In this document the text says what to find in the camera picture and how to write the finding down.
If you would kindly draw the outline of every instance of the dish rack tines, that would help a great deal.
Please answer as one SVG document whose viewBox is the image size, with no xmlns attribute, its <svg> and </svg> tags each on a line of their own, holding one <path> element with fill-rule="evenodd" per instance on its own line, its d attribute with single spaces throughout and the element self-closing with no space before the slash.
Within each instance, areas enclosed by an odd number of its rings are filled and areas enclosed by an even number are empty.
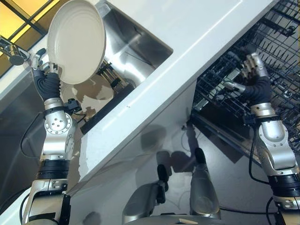
<svg viewBox="0 0 300 225">
<path fill-rule="evenodd" d="M 300 9 L 297 0 L 281 0 L 197 80 L 193 108 L 208 102 L 240 118 L 250 114 L 247 100 L 222 83 L 244 84 L 240 74 L 245 47 L 256 48 L 269 72 L 271 103 L 289 132 L 295 153 L 300 153 Z"/>
</svg>

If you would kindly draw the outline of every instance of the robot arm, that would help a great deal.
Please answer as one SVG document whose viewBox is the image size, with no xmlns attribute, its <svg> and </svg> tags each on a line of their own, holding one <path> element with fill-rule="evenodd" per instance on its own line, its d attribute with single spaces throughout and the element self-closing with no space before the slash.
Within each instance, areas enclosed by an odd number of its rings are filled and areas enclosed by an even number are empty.
<svg viewBox="0 0 300 225">
<path fill-rule="evenodd" d="M 46 138 L 22 224 L 67 225 L 71 210 L 70 196 L 66 194 L 67 176 L 77 123 L 70 116 L 72 110 L 67 110 L 60 98 L 57 65 L 50 63 L 47 75 L 39 69 L 39 60 L 44 53 L 44 49 L 40 50 L 33 57 L 31 73 L 45 104 Z M 77 105 L 73 110 L 77 112 L 80 107 Z"/>
<path fill-rule="evenodd" d="M 251 102 L 251 112 L 258 122 L 256 149 L 282 216 L 278 220 L 282 224 L 300 224 L 300 170 L 288 144 L 287 129 L 270 103 L 268 72 L 257 53 L 248 55 L 244 64 L 242 73 L 253 85 L 225 82 L 224 86 L 239 91 Z"/>
</svg>

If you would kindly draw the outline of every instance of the gray leg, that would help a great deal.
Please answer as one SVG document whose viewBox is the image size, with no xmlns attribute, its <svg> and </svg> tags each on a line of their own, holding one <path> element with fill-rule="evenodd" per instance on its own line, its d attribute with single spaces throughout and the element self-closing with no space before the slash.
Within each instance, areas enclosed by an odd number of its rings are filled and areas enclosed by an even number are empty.
<svg viewBox="0 0 300 225">
<path fill-rule="evenodd" d="M 205 163 L 197 164 L 191 181 L 190 214 L 220 218 L 217 194 Z"/>
<path fill-rule="evenodd" d="M 157 183 L 140 186 L 127 202 L 122 216 L 122 223 L 148 217 L 153 212 L 159 185 Z"/>
</svg>

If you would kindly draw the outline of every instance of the window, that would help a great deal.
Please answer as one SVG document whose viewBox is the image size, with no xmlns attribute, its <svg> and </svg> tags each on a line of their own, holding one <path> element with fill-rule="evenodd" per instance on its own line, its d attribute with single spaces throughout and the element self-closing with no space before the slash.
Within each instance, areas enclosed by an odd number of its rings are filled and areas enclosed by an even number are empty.
<svg viewBox="0 0 300 225">
<path fill-rule="evenodd" d="M 0 35 L 25 50 L 45 36 L 57 10 L 68 0 L 0 0 Z M 0 78 L 11 67 L 0 52 Z"/>
</svg>

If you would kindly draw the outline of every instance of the black cable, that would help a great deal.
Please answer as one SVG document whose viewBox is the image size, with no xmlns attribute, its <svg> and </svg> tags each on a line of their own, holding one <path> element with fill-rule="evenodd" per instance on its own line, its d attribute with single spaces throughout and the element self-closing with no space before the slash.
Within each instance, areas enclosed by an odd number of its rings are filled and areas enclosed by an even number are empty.
<svg viewBox="0 0 300 225">
<path fill-rule="evenodd" d="M 10 200 L 12 200 L 14 197 L 22 194 L 24 191 L 26 191 L 29 187 L 23 188 L 22 190 L 18 191 L 17 193 L 13 194 L 12 196 L 10 196 L 4 203 L 2 203 L 2 205 L 0 206 L 0 212 L 3 210 L 3 208 L 6 206 L 7 203 L 9 203 Z"/>
<path fill-rule="evenodd" d="M 23 134 L 23 136 L 22 136 L 22 138 L 21 138 L 21 140 L 20 140 L 20 150 L 21 150 L 22 155 L 23 155 L 24 157 L 26 157 L 26 158 L 39 158 L 39 157 L 36 157 L 36 156 L 29 156 L 29 155 L 27 155 L 27 154 L 24 152 L 23 148 L 22 148 L 22 144 L 23 144 L 23 141 L 24 141 L 24 139 L 25 139 L 25 137 L 26 137 L 28 131 L 30 130 L 31 126 L 34 124 L 34 122 L 37 120 L 37 118 L 38 118 L 38 116 L 39 116 L 40 114 L 41 114 L 41 112 L 39 112 L 39 113 L 35 116 L 35 118 L 34 118 L 33 121 L 29 124 L 29 126 L 27 127 L 26 131 L 24 132 L 24 134 Z"/>
<path fill-rule="evenodd" d="M 253 130 L 254 130 L 254 134 L 253 134 L 253 140 L 252 140 L 252 145 L 251 145 L 251 151 L 250 151 L 250 157 L 249 157 L 249 175 L 251 177 L 251 179 L 259 182 L 259 183 L 262 183 L 262 184 L 269 184 L 268 182 L 266 181 L 263 181 L 263 180 L 259 180 L 257 178 L 255 178 L 253 175 L 252 175 L 252 161 L 253 161 L 253 154 L 254 154 L 254 147 L 255 147 L 255 140 L 256 140 L 256 128 L 253 127 Z"/>
<path fill-rule="evenodd" d="M 221 210 L 228 211 L 228 212 L 236 212 L 236 213 L 242 213 L 242 214 L 251 214 L 251 215 L 266 215 L 266 212 L 251 212 L 251 211 L 242 211 L 242 210 L 235 210 L 235 209 L 229 209 L 223 206 L 220 206 Z"/>
<path fill-rule="evenodd" d="M 273 197 L 271 197 L 268 200 L 267 205 L 266 205 L 266 216 L 267 216 L 267 220 L 268 220 L 269 225 L 272 225 L 272 223 L 270 221 L 270 217 L 269 217 L 269 206 L 270 206 L 272 200 L 273 200 Z"/>
<path fill-rule="evenodd" d="M 22 216 L 22 210 L 23 210 L 23 205 L 24 205 L 24 202 L 26 201 L 26 199 L 28 198 L 30 193 L 28 193 L 28 195 L 25 196 L 25 198 L 23 199 L 22 203 L 21 203 L 21 206 L 20 206 L 20 210 L 19 210 L 19 218 L 20 218 L 20 223 L 22 224 L 22 219 L 23 219 L 23 216 Z"/>
</svg>

